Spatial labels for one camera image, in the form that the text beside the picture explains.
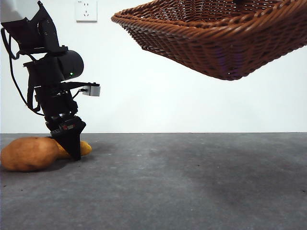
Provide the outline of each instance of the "wall socket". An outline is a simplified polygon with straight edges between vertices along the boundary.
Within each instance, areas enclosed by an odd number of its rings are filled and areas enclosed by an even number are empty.
[[[77,0],[75,12],[77,22],[97,22],[97,0]]]

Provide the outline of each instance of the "cable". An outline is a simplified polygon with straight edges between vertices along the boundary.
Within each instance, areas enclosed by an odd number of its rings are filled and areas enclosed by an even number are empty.
[[[19,59],[20,52],[18,51],[16,56],[12,53],[11,44],[8,44],[8,40],[6,39],[5,29],[4,28],[1,29],[1,35],[2,35],[2,39],[3,39],[3,43],[4,43],[4,46],[5,46],[5,49],[8,52],[10,58],[12,58],[14,60]]]
[[[86,89],[79,89],[77,91],[77,93],[72,98],[74,99],[80,92],[85,92],[85,91],[87,91],[87,90]]]
[[[8,46],[9,46],[9,50],[11,51],[11,48],[12,48],[12,36],[11,36],[11,35],[10,35],[10,37],[9,37]],[[18,91],[18,93],[19,93],[21,99],[23,100],[23,102],[25,103],[25,105],[29,108],[28,103],[27,103],[27,101],[25,100],[25,98],[24,98],[24,96],[23,96],[23,94],[22,94],[22,92],[21,92],[21,90],[20,90],[20,88],[19,88],[19,86],[18,86],[18,84],[17,84],[17,82],[16,82],[16,79],[15,79],[15,77],[14,77],[13,63],[12,63],[12,59],[14,59],[13,57],[14,57],[13,54],[12,54],[12,55],[9,55],[11,76],[12,76],[13,82],[14,82],[16,88],[17,88],[17,91]],[[40,113],[38,113],[38,112],[35,112],[34,109],[30,109],[30,110],[31,110],[33,113],[37,114],[37,115],[45,116],[45,115],[43,115],[43,114],[40,114]]]
[[[33,57],[31,54],[25,53],[25,55],[29,56],[30,59],[34,62],[36,62],[37,60],[35,59],[35,57]]]

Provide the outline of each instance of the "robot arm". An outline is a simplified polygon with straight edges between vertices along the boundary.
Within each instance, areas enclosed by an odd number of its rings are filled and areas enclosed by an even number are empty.
[[[100,86],[96,83],[63,82],[82,74],[82,58],[77,52],[68,50],[67,46],[59,46],[55,25],[41,1],[38,1],[39,10],[35,9],[36,13],[31,20],[19,11],[21,2],[1,0],[1,12],[4,11],[2,7],[5,7],[8,9],[7,12],[12,13],[1,14],[1,35],[9,53],[11,70],[12,59],[18,59],[20,55],[28,55],[32,59],[31,62],[24,63],[29,72],[29,81],[27,100],[22,97],[23,101],[37,114],[42,109],[52,138],[75,160],[79,160],[80,134],[86,124],[76,116],[78,105],[73,100],[70,90],[85,87],[80,90],[84,91],[84,94],[99,96]],[[9,41],[6,39],[5,30],[9,33]],[[19,45],[20,50],[16,56],[11,51],[11,38]],[[36,60],[32,54],[38,53],[46,55]],[[37,108],[33,108],[34,92]]]

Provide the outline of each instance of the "potato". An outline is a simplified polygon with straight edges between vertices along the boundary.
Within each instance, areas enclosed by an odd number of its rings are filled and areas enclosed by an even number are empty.
[[[58,159],[69,159],[71,156],[68,152],[59,144],[57,143],[59,148]],[[92,147],[86,141],[80,141],[80,149],[81,149],[81,156],[86,156],[92,151]]]
[[[59,149],[50,138],[28,137],[12,141],[1,151],[1,165],[10,171],[30,172],[50,166]]]

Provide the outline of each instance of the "wicker basket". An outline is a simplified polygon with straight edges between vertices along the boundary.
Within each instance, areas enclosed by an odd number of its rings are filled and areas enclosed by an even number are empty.
[[[112,21],[142,49],[223,80],[307,45],[307,0],[155,0]]]

